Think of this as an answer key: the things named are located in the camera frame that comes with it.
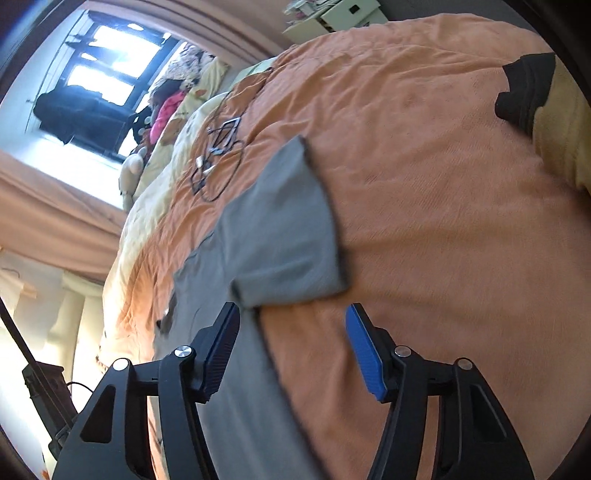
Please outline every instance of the beige curtain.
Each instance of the beige curtain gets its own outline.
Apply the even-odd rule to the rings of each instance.
[[[104,281],[125,213],[0,151],[0,246]]]
[[[83,8],[166,29],[246,67],[290,46],[282,36],[287,0],[89,0]]]

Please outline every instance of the pink cloth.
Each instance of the pink cloth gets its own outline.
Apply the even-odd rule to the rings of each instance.
[[[186,96],[187,92],[179,90],[178,93],[168,97],[168,99],[162,104],[162,108],[158,112],[158,118],[150,129],[150,143],[152,145],[155,145],[158,141],[160,135],[162,135],[162,132],[164,131],[164,127],[166,127],[166,124],[170,120],[170,117],[174,115],[178,106],[183,102]]]

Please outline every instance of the stuffed animal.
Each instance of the stuffed animal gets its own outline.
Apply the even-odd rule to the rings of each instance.
[[[119,191],[123,197],[123,210],[129,212],[134,205],[134,193],[138,188],[139,179],[144,172],[144,159],[148,148],[142,147],[137,153],[131,154],[123,162],[119,175]]]

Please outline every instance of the bed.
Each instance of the bed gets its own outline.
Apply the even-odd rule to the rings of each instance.
[[[301,135],[329,198],[348,284],[316,299],[259,304],[246,323],[241,353],[200,409],[220,477],[366,477],[387,406],[367,392],[346,339],[345,308],[358,301],[425,358],[473,359],[536,478],[548,478],[591,413],[590,204],[548,174],[531,141],[493,109],[506,89],[501,67],[544,51],[530,31],[437,15],[292,47],[272,69],[206,102],[128,217],[104,290],[101,363],[168,353],[156,325],[172,315],[175,273]],[[237,174],[217,201],[204,202],[190,184],[204,125],[242,111],[238,137],[247,146]],[[208,181],[223,184],[236,155],[221,157]],[[196,317],[174,318],[184,342]],[[430,408],[427,458],[435,418]],[[159,458],[157,418],[151,434]],[[155,465],[165,478],[165,464]],[[430,478],[430,468],[423,462],[418,478]]]

